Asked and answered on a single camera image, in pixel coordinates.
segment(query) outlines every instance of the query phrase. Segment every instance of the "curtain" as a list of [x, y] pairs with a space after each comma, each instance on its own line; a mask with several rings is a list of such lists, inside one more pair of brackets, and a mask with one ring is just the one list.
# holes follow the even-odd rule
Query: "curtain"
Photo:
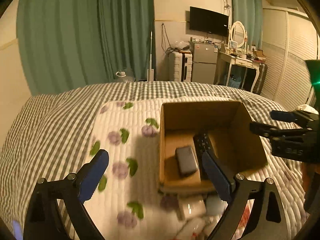
[[126, 68], [146, 79], [153, 22], [153, 0], [19, 0], [17, 37], [32, 94], [112, 82]]
[[241, 21], [248, 33], [247, 45], [262, 46], [262, 0], [232, 0], [233, 22]]

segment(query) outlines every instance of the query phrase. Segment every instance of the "blue gripper pad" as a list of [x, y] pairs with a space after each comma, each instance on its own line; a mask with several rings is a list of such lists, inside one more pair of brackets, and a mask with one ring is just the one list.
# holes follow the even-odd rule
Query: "blue gripper pad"
[[283, 121], [283, 122], [295, 122], [296, 116], [292, 112], [276, 111], [272, 110], [270, 116], [273, 120]]
[[220, 170], [219, 166], [210, 157], [208, 152], [202, 154], [202, 166], [208, 175], [208, 178], [213, 183], [219, 197], [223, 201], [227, 201], [228, 204], [231, 203], [231, 193], [232, 187], [228, 178]]
[[100, 149], [93, 159], [82, 166], [79, 170], [81, 175], [84, 175], [80, 182], [79, 201], [83, 204], [84, 201], [89, 200], [95, 189], [97, 188], [101, 177], [106, 171], [109, 164], [109, 154], [106, 150]]

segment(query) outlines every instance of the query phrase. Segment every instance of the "wall-mounted television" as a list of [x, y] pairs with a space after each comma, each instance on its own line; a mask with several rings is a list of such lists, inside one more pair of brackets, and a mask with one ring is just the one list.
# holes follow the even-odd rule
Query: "wall-mounted television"
[[228, 15], [190, 7], [190, 30], [228, 36]]

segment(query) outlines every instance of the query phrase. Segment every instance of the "sliding closet door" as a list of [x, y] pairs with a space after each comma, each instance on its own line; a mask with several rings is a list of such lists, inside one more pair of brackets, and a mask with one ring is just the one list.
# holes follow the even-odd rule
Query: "sliding closet door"
[[286, 12], [263, 9], [262, 50], [266, 55], [268, 71], [261, 95], [274, 99], [284, 64], [287, 38]]
[[305, 104], [311, 89], [306, 59], [317, 58], [317, 33], [312, 23], [290, 14], [288, 57], [275, 101], [286, 110]]

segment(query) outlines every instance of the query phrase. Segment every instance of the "white suitcase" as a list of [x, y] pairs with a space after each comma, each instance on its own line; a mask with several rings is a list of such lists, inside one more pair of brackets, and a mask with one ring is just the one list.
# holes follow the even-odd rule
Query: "white suitcase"
[[192, 55], [173, 51], [169, 55], [169, 80], [191, 82]]

